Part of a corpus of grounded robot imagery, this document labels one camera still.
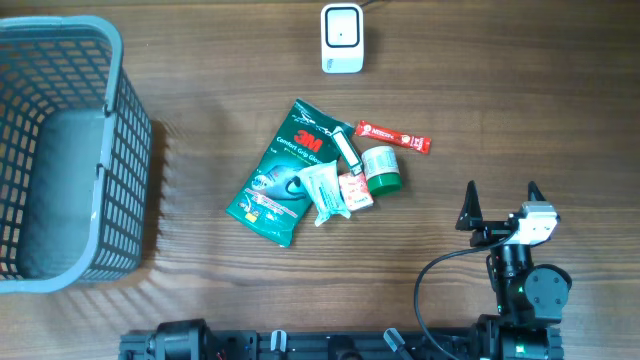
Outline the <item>red Nescafe stick sachet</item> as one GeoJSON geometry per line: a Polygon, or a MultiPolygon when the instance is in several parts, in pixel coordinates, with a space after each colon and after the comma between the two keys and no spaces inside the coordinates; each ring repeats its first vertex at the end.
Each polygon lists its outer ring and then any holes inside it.
{"type": "Polygon", "coordinates": [[[383,141],[407,149],[413,149],[422,154],[428,154],[430,152],[431,139],[428,137],[398,132],[364,120],[358,123],[355,132],[361,137],[383,141]]]}

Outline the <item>green lidded jar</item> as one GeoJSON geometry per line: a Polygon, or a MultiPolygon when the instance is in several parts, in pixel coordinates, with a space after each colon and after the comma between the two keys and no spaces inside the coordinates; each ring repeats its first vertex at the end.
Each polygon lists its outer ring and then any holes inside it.
{"type": "Polygon", "coordinates": [[[392,147],[372,147],[362,153],[362,162],[368,190],[372,196],[387,195],[403,187],[392,147]]]}

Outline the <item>red white small carton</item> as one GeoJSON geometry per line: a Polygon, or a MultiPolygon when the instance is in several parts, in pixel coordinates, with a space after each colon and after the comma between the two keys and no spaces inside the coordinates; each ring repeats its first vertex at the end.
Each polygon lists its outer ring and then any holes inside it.
{"type": "Polygon", "coordinates": [[[338,176],[338,181],[341,195],[350,212],[360,211],[374,204],[363,173],[345,173],[338,176]]]}

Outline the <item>green white gum pack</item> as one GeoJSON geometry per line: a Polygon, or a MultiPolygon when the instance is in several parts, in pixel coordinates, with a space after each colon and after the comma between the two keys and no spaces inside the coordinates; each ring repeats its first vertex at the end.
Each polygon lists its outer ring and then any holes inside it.
{"type": "Polygon", "coordinates": [[[336,127],[331,133],[331,139],[340,151],[344,161],[353,176],[358,176],[363,172],[363,164],[354,146],[341,127],[336,127]]]}

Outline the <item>white teal tissue packet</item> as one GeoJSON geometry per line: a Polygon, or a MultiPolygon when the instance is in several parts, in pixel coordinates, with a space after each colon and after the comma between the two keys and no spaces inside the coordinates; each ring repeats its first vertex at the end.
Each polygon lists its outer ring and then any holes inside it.
{"type": "Polygon", "coordinates": [[[337,170],[337,161],[334,160],[306,167],[298,172],[298,177],[318,212],[314,221],[316,227],[333,215],[341,215],[346,219],[351,217],[341,195],[337,170]]]}

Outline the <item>green 3M gloves packet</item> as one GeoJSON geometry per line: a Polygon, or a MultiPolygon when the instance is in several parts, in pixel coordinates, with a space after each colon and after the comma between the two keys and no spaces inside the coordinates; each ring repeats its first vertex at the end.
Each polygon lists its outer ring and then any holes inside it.
{"type": "Polygon", "coordinates": [[[337,128],[354,133],[352,125],[297,99],[226,213],[279,246],[290,246],[312,204],[298,173],[340,157],[331,139],[337,128]]]}

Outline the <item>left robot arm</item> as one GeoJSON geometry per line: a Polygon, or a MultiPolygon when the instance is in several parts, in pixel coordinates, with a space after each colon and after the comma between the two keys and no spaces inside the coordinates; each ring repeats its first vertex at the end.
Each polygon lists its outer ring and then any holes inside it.
{"type": "Polygon", "coordinates": [[[155,360],[214,360],[214,338],[204,319],[161,323],[146,354],[155,360]]]}

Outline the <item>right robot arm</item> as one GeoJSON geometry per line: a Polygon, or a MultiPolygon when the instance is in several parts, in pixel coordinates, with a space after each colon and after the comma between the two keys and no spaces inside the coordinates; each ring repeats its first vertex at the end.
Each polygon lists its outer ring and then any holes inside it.
{"type": "Polygon", "coordinates": [[[498,314],[481,316],[474,330],[490,344],[537,341],[541,331],[561,322],[572,279],[555,265],[536,265],[531,253],[551,240],[559,223],[555,207],[533,181],[527,200],[502,221],[483,218],[476,184],[468,183],[455,228],[471,233],[472,250],[489,253],[486,268],[498,314]]]}

